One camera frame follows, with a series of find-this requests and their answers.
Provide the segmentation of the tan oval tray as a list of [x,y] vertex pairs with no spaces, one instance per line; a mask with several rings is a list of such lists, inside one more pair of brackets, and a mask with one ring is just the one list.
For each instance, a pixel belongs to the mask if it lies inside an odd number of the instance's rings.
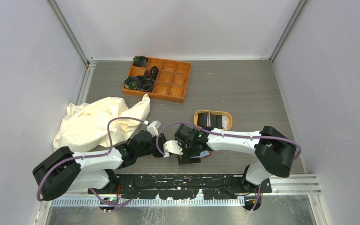
[[211,127],[229,130],[233,125],[230,113],[212,110],[198,110],[194,114],[194,124],[199,127]]

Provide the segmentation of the red card holder wallet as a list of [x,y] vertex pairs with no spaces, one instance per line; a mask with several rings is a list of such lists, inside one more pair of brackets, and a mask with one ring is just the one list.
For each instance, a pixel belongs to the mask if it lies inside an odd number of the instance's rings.
[[200,159],[202,159],[202,158],[206,158],[206,157],[209,157],[209,156],[211,156],[211,152],[206,150],[206,151],[201,152],[199,156],[192,156],[190,158],[200,158]]

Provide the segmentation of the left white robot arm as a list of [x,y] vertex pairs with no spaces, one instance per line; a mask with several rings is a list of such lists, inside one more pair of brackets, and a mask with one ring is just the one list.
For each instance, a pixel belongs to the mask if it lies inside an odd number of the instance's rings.
[[114,170],[129,167],[146,155],[160,157],[166,138],[140,131],[111,150],[74,152],[61,147],[39,165],[32,174],[38,184],[39,201],[54,200],[67,191],[92,188],[108,194],[116,191],[118,181]]

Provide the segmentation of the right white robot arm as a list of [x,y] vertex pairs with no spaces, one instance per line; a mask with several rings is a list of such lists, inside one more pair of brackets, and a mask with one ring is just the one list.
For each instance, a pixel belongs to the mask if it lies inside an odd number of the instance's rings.
[[297,144],[275,128],[264,126],[261,131],[233,132],[213,127],[192,128],[180,124],[173,141],[163,145],[168,153],[178,155],[180,164],[193,163],[203,151],[228,150],[257,157],[247,165],[240,180],[242,188],[254,192],[271,176],[287,178],[290,175]]

